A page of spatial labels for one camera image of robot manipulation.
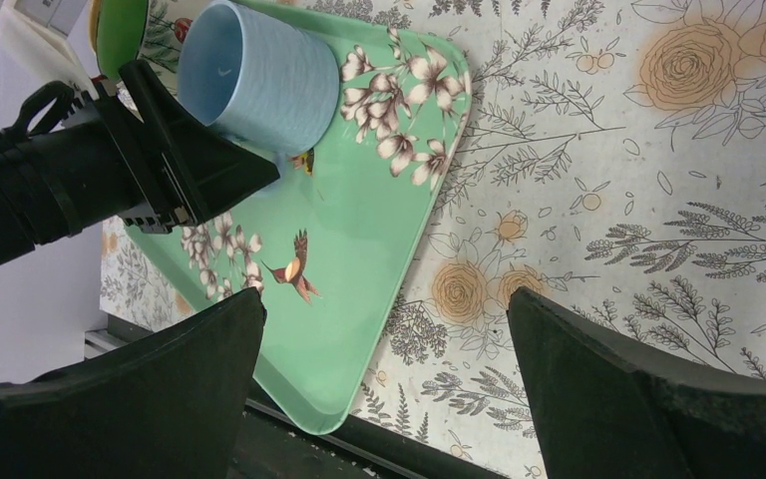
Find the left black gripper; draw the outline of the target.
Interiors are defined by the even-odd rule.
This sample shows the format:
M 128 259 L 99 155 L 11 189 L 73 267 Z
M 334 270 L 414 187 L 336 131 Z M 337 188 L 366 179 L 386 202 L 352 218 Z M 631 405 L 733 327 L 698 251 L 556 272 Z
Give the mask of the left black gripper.
M 118 216 L 148 234 L 198 226 L 280 179 L 213 132 L 144 60 L 119 70 L 137 111 L 45 84 L 0 130 L 0 265 Z

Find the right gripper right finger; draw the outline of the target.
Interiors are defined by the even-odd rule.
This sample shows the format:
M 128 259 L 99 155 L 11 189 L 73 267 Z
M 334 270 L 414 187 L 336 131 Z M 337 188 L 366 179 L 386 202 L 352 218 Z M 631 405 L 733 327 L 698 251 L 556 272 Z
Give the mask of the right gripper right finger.
M 508 321 L 552 478 L 766 478 L 766 381 L 518 289 Z

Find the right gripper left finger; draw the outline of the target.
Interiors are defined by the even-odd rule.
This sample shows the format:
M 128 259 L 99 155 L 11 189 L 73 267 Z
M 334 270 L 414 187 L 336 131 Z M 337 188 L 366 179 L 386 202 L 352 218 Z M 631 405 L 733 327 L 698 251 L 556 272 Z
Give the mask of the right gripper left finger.
M 232 295 L 29 382 L 0 383 L 0 478 L 222 478 L 266 320 Z

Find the light blue ribbed mug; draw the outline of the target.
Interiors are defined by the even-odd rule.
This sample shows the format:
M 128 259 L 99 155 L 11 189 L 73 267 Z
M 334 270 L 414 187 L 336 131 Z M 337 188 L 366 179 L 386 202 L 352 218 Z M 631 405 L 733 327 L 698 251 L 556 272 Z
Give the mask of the light blue ribbed mug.
M 203 125 L 290 156 L 321 140 L 339 97 L 324 41 L 231 1 L 210 2 L 191 23 L 177 83 L 179 102 Z

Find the cream mug green inside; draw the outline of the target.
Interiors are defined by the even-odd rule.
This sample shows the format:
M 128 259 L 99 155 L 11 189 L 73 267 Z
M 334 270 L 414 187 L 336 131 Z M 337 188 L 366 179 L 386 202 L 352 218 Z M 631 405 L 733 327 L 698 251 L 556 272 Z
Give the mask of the cream mug green inside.
M 144 60 L 175 95 L 183 43 L 206 5 L 201 0 L 92 1 L 89 38 L 100 73 L 119 83 L 122 66 Z

